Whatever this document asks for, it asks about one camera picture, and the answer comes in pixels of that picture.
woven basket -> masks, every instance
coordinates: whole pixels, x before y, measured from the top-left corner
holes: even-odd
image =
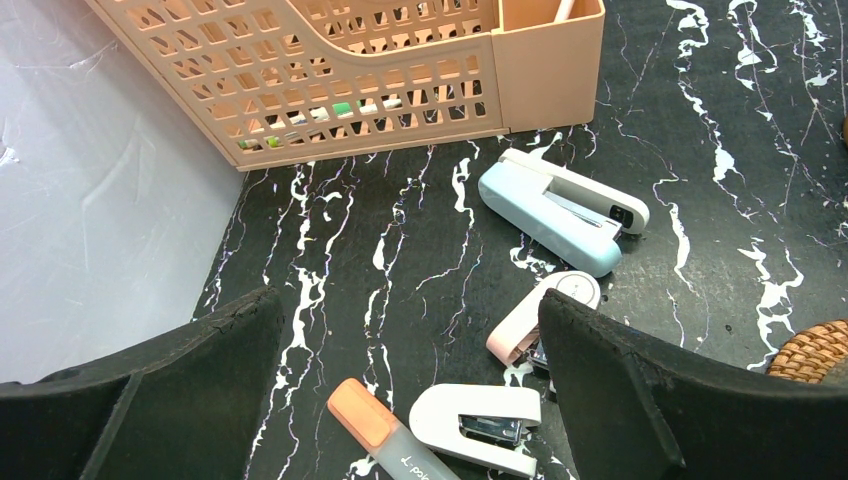
[[[768,374],[798,382],[821,383],[848,357],[848,320],[820,323],[792,337],[777,352]]]

basket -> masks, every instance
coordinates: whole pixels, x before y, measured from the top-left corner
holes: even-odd
[[[795,335],[775,355],[768,374],[805,383],[821,383],[848,356],[848,321],[815,325]]]
[[[602,0],[86,1],[239,170],[594,115]]]

stapler metal part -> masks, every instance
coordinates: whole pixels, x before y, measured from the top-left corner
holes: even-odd
[[[549,288],[592,308],[601,302],[601,286],[585,272],[557,272],[543,278],[486,340],[486,348],[504,365],[512,365],[539,339],[539,302]]]
[[[539,392],[530,388],[444,383],[418,397],[409,411],[409,427],[437,452],[532,478],[535,458],[466,435],[517,444],[522,425],[535,427],[542,422],[540,402]]]
[[[641,200],[513,148],[478,186],[489,208],[596,278],[621,261],[619,232],[641,233],[650,218]]]

light blue and white stapler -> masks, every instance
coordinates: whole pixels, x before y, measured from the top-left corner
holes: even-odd
[[[478,186],[489,208],[595,278],[621,262],[620,232],[639,234],[650,218],[641,200],[514,148]]]

plastic basket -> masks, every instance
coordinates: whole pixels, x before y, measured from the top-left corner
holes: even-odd
[[[600,0],[556,24],[558,0],[87,1],[240,170],[594,112]]]

